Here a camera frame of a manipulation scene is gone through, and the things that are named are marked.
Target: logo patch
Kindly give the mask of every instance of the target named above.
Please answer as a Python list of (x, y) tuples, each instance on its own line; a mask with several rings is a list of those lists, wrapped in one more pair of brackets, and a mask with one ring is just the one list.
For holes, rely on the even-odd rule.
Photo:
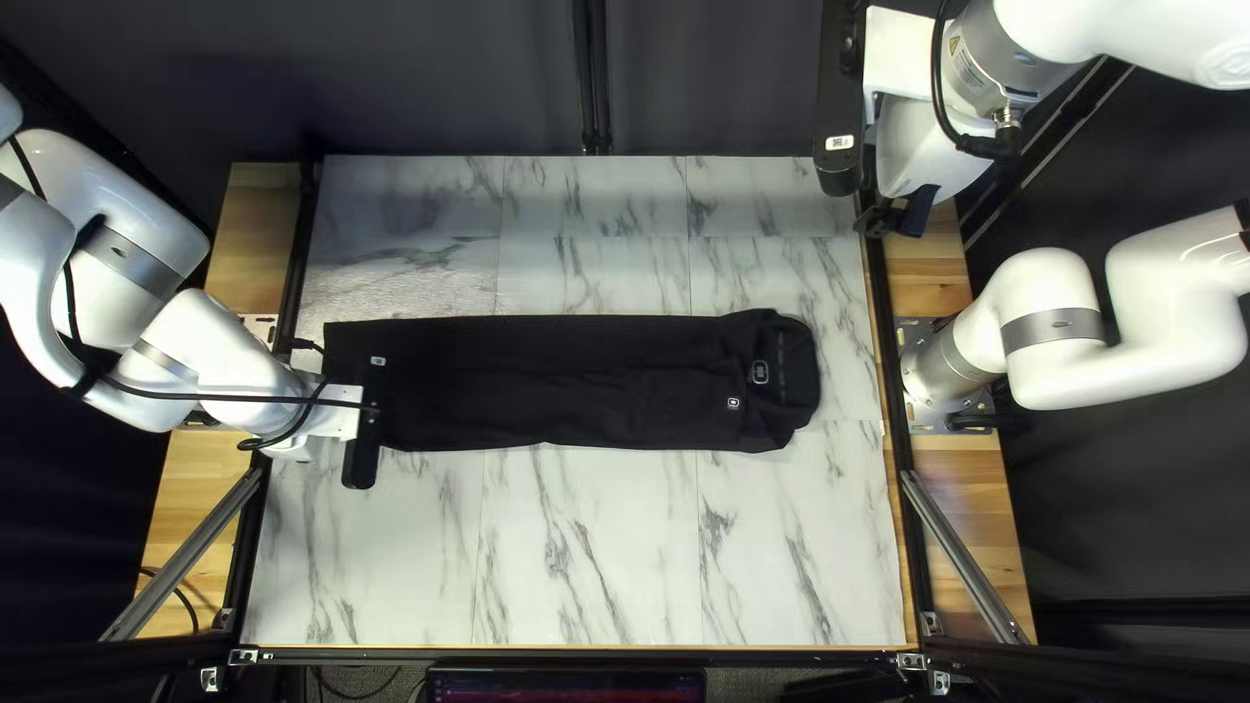
[(769, 363), (762, 359), (751, 362), (751, 383), (764, 385), (769, 382)]

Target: mounting plate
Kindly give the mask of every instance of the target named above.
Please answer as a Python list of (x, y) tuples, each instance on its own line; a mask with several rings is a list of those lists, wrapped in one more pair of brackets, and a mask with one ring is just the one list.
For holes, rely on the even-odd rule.
[[(902, 350), (914, 340), (929, 335), (932, 331), (934, 320), (941, 318), (894, 318), (894, 341), (898, 344), (896, 353), (901, 357)], [(906, 388), (902, 389), (902, 398), (908, 405), (908, 429), (910, 434), (990, 434), (991, 428), (948, 429), (946, 415), (949, 409), (930, 408), (924, 403), (911, 398)], [(994, 413), (994, 398), (985, 388), (965, 399), (968, 413)]]

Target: white label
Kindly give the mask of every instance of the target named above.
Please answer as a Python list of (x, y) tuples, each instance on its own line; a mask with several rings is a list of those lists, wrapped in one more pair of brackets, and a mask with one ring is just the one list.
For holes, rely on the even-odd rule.
[(972, 60), (972, 55), (968, 53), (968, 44), (960, 44), (959, 38), (954, 36), (951, 38), (950, 46), (951, 61), (954, 61), (959, 79), (964, 81), (968, 90), (978, 98), (989, 93), (994, 86), (981, 74), (981, 69)]
[(825, 151), (840, 151), (842, 149), (850, 149), (855, 146), (855, 135), (844, 134), (841, 136), (830, 136), (825, 139)]

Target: dark backdrop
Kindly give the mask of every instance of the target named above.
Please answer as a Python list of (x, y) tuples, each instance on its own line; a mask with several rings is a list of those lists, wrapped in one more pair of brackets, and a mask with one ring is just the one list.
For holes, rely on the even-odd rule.
[[(609, 0), (616, 151), (810, 154), (820, 6)], [(21, 94), (28, 126), (129, 149), (211, 229), (235, 160), (580, 153), (571, 18), (570, 0), (9, 0), (0, 40), (99, 123)], [(12, 81), (22, 61), (0, 63)], [(0, 363), (2, 639), (94, 639), (134, 588), (165, 437), (60, 395), (8, 325)]]
[(210, 224), (234, 160), (580, 146), (566, 0), (11, 0), (0, 36)]
[[(1102, 263), (1115, 243), (1250, 195), (1248, 125), (1250, 91), (1135, 70), (969, 251), (974, 288), (1016, 251), (1064, 246), (1085, 258), (1110, 310)], [(1248, 402), (1242, 362), (1184, 390), (1021, 410), (1031, 429), (1004, 433), (1002, 448), (1044, 643), (1250, 658), (1250, 638), (1232, 629), (1046, 615), (1056, 600), (1250, 597)]]

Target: cable connector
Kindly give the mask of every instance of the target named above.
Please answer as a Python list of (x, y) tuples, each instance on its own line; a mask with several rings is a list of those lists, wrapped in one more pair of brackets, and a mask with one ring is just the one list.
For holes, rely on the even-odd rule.
[(321, 345), (318, 344), (316, 341), (312, 341), (311, 339), (300, 339), (299, 336), (294, 336), (294, 338), (291, 338), (290, 348), (291, 349), (311, 349), (311, 350), (316, 352), (318, 354), (321, 354), (322, 357), (325, 357), (325, 349), (321, 349)]

